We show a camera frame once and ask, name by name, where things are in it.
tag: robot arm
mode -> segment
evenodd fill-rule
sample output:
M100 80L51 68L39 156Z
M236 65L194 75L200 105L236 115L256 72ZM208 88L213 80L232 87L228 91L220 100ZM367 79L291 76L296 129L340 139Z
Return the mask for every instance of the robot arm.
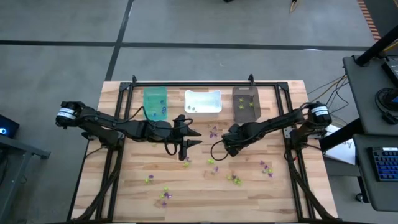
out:
M120 146L121 137L119 133L123 133L126 137L137 142L164 143L167 153L171 156L177 153L177 146L180 146L178 158L181 161L186 158L189 147L201 143L201 141L183 140L185 136L201 136L200 133L191 130L188 127L189 124L184 123L186 120L192 121L185 119L184 115L180 115L173 120L173 128L170 123L165 121L132 120L134 116L129 120L121 120L87 107L82 102L64 101L58 112L56 124L64 129L79 127L86 131L82 133L84 137L87 138L88 135L96 136L102 144L110 148ZM170 153L168 144L174 145L173 153Z
M302 113L304 109L308 109L307 119ZM229 155L236 156L244 147L262 139L267 133L302 124L300 128L290 132L292 149L302 149L310 134L325 131L330 123L331 118L326 105L319 102L306 103L299 109L261 123L250 122L241 126L234 124L229 128L229 133L223 135L223 144Z

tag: plastic bin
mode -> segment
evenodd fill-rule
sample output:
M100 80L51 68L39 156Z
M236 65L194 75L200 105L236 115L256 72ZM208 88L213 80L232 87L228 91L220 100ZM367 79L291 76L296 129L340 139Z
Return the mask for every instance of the plastic bin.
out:
M148 118L153 121L167 119L166 87L149 87L144 89L144 108Z

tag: white paper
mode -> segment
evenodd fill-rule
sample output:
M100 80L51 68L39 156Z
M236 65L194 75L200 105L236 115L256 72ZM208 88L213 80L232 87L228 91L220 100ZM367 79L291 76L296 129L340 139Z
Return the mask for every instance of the white paper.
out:
M329 125L326 130L327 136L339 130L340 128ZM325 156L336 159L341 162L346 162L348 164L355 165L355 145L353 139L345 141L340 145L337 145L326 151Z

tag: black keyboard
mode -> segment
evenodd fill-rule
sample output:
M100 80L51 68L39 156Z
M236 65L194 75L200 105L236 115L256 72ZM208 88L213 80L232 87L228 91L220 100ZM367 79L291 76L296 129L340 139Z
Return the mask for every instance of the black keyboard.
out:
M372 147L371 155L378 181L398 181L398 148Z

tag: black desk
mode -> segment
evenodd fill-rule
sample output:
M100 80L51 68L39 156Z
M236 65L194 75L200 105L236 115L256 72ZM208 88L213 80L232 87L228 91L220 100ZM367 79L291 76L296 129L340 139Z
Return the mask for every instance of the black desk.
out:
M353 92L359 118L320 141L322 151L352 138L353 134L398 136L398 125L387 124L374 103L374 95L382 88L395 88L381 68L385 61L374 58L367 67L360 67L353 57L345 57L343 64Z
M8 169L0 185L0 223L5 223L30 158L38 155L42 159L48 159L50 153L5 136L0 136L0 149L9 153Z
M365 189L364 200L369 199L377 211L398 212L398 182L378 182L371 164L369 147L397 147L397 137L370 136L355 134L353 136L356 158L359 164Z

